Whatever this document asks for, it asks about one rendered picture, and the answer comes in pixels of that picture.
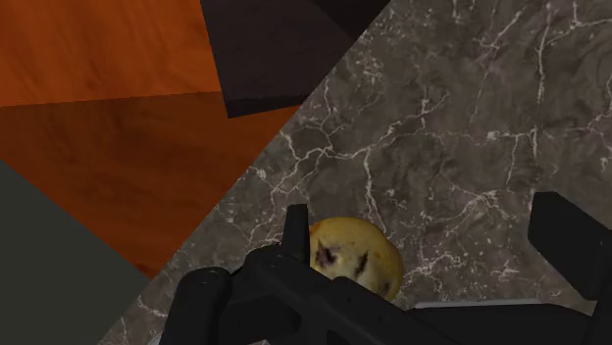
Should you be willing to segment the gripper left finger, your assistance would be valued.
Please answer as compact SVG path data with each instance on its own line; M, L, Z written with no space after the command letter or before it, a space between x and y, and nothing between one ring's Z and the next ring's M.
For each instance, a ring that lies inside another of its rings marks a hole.
M308 209L286 210L282 241L235 272L190 271L159 345L450 345L448 337L346 278L309 266Z

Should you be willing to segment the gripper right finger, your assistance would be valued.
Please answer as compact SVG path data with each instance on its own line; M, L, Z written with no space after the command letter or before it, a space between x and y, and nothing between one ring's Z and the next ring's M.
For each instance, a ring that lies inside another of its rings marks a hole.
M612 229L554 191L533 196L528 239L586 300L596 303L581 345L612 345Z

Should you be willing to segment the yellow blueberry muffin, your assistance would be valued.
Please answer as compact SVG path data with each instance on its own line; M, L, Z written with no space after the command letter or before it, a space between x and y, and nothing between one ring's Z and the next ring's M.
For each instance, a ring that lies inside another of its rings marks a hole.
M387 301L397 295L404 267L399 250L366 220L328 218L309 228L310 267L329 279L347 277Z

